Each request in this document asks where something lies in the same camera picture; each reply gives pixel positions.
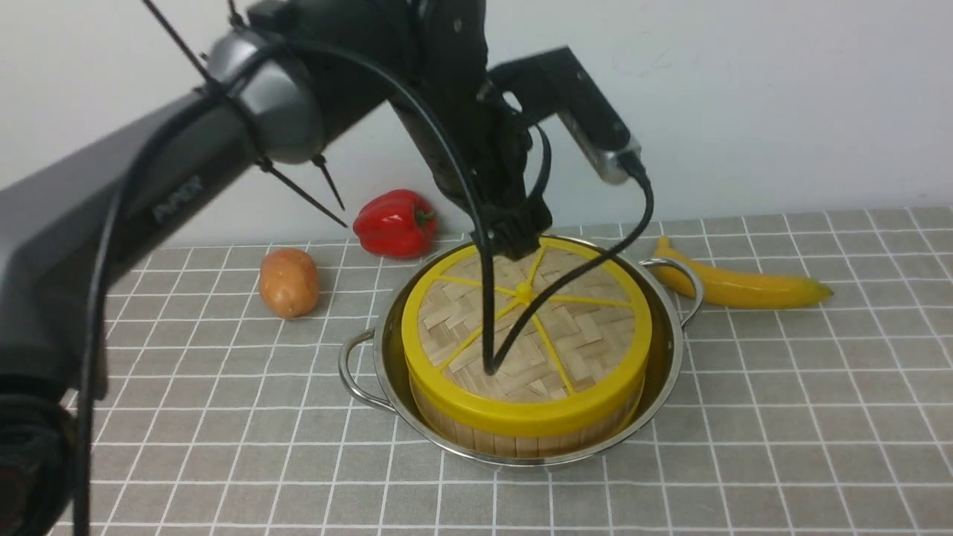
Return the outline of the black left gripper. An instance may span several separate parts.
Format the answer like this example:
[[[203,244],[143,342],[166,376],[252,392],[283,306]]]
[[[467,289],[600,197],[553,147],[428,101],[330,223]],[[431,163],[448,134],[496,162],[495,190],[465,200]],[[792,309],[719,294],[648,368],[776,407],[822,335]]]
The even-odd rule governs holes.
[[[522,259],[535,253],[539,237],[552,225],[544,202],[551,167],[547,138],[541,136],[544,163],[537,183],[528,188],[524,171],[533,147],[528,124],[496,88],[488,82],[476,87],[419,84],[416,91],[438,116],[472,176],[491,254]]]

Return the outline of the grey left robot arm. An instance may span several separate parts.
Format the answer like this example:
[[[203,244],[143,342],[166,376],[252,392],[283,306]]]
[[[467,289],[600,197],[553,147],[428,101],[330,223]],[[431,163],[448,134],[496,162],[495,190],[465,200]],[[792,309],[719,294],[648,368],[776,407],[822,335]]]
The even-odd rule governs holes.
[[[386,101],[474,240],[517,258],[552,223],[527,128],[487,67],[483,1],[261,1],[203,83],[2,191],[2,533],[89,526],[110,286],[242,173],[316,163]]]

